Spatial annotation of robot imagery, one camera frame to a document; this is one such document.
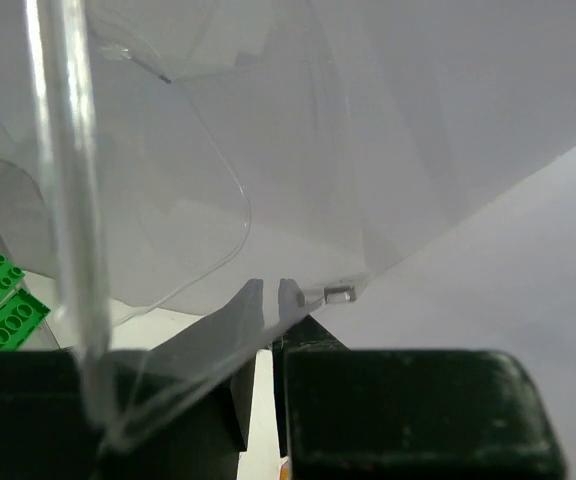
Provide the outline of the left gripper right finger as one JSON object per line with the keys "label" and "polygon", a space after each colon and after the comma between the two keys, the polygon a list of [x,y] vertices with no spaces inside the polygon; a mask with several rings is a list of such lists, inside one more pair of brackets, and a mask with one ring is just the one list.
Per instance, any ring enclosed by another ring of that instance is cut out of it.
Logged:
{"label": "left gripper right finger", "polygon": [[564,479],[565,454],[525,367],[499,350],[352,350],[279,285],[280,454],[295,479]]}

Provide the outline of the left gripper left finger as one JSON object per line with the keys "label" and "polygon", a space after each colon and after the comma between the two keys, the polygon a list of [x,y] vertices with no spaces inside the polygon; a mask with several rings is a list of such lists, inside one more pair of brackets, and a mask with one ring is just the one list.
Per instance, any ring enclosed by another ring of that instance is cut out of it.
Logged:
{"label": "left gripper left finger", "polygon": [[[247,281],[221,309],[150,351],[113,360],[122,406],[199,376],[212,353],[262,325],[263,283]],[[255,366],[247,363],[128,454],[99,454],[79,374],[65,350],[0,353],[0,479],[233,479],[248,445]]]}

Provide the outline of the green long lego brick front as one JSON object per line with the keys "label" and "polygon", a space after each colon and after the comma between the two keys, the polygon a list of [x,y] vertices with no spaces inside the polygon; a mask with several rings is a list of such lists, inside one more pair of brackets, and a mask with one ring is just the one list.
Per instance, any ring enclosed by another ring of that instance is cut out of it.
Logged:
{"label": "green long lego brick front", "polygon": [[0,307],[0,352],[18,350],[49,313],[46,305],[19,289]]}

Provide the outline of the clear plastic drawer container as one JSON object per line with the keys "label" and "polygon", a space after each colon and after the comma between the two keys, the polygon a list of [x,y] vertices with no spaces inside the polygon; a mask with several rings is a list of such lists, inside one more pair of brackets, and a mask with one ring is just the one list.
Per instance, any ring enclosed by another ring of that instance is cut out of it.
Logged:
{"label": "clear plastic drawer container", "polygon": [[576,1],[0,1],[0,243],[104,450],[576,145]]}

